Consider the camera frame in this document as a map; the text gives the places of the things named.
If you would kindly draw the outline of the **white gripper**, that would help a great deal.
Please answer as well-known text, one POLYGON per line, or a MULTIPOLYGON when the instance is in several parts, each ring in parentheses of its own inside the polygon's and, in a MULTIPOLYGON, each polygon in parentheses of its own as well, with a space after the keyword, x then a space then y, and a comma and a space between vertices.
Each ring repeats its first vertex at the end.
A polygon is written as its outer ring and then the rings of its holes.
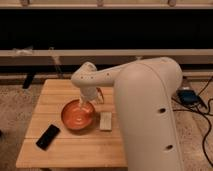
POLYGON ((81 97, 79 99, 79 107, 82 108, 84 101, 92 101, 98 97, 98 91, 96 87, 81 87, 81 97))

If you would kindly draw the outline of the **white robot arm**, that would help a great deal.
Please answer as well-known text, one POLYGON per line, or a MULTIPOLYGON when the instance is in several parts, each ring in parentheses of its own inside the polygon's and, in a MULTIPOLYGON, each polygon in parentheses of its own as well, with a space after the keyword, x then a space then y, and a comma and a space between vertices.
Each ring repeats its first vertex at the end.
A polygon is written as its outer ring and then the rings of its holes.
POLYGON ((104 70, 86 62, 71 81, 83 100, 92 100, 97 87, 114 90, 128 171, 184 171, 171 104, 182 83, 175 60, 137 60, 104 70))

